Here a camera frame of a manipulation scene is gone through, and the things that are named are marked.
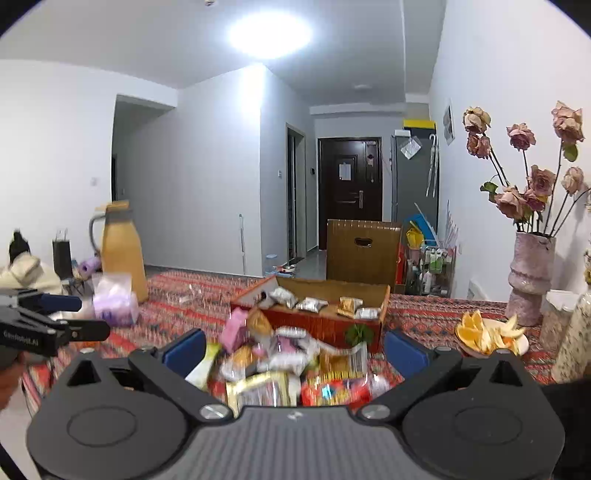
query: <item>silver snack packet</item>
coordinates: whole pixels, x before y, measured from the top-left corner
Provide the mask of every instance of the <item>silver snack packet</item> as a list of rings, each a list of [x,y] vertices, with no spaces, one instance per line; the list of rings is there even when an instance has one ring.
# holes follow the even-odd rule
[[[295,307],[297,303],[296,296],[283,287],[277,287],[275,290],[269,293],[269,296],[277,303],[281,303],[289,309]]]
[[[377,320],[381,309],[361,308],[355,312],[355,319],[357,320]]]
[[[304,300],[296,305],[298,310],[306,310],[307,312],[318,313],[322,307],[326,307],[329,303],[325,300],[319,300],[312,297],[306,297]]]

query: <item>snack box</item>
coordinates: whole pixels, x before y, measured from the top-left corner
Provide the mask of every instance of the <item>snack box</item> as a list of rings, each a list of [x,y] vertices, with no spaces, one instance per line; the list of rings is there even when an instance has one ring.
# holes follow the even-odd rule
[[[250,310],[261,292],[272,292],[277,287],[292,292],[298,300],[314,297],[326,300],[329,305],[320,313],[288,309],[267,298],[258,307],[265,313],[271,326],[299,327],[307,330],[312,337],[337,348],[351,348],[355,343],[365,341],[370,353],[379,353],[379,341],[388,310],[390,286],[350,283],[337,280],[305,280],[302,278],[270,277],[252,286],[246,292],[234,297],[230,307]],[[363,300],[364,307],[381,308],[377,320],[356,320],[336,313],[341,297]]]

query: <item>pile of snacks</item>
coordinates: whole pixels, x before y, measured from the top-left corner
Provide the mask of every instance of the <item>pile of snacks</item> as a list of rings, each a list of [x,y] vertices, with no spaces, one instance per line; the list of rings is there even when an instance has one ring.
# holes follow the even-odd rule
[[[305,310],[313,313],[320,313],[321,309],[329,304],[326,300],[314,299],[312,297],[306,297],[298,301],[298,298],[292,292],[283,287],[277,287],[270,292],[269,298],[289,309]],[[379,314],[381,313],[380,308],[366,308],[362,307],[362,305],[363,300],[361,299],[341,297],[337,313],[343,317],[356,320],[376,320],[379,318]]]
[[[312,298],[298,302],[281,287],[269,296],[288,308],[311,312],[328,304]],[[356,318],[360,310],[377,310],[379,315],[379,309],[362,309],[361,304],[359,299],[343,297],[339,313]],[[235,309],[220,342],[208,345],[206,359],[187,380],[227,402],[236,416],[244,406],[358,408],[390,388],[386,378],[368,372],[365,342],[339,350],[300,328],[273,330],[257,308],[250,312]],[[225,383],[225,391],[220,381]]]

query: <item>black hat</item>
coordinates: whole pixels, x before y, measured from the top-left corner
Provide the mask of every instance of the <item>black hat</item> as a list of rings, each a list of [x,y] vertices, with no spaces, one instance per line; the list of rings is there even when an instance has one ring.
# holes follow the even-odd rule
[[[16,257],[24,252],[31,253],[31,248],[27,241],[22,237],[20,230],[14,231],[14,236],[10,246],[8,247],[8,255],[10,257],[10,263],[12,264]]]

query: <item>blue gripper pad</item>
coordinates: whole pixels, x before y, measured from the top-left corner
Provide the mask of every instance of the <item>blue gripper pad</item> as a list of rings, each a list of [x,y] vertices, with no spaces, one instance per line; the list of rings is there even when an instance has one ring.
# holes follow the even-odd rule
[[[203,360],[207,340],[201,329],[195,328],[160,350],[162,363],[185,378]]]
[[[390,330],[384,335],[386,360],[406,380],[427,367],[433,359],[433,351],[400,330]]]

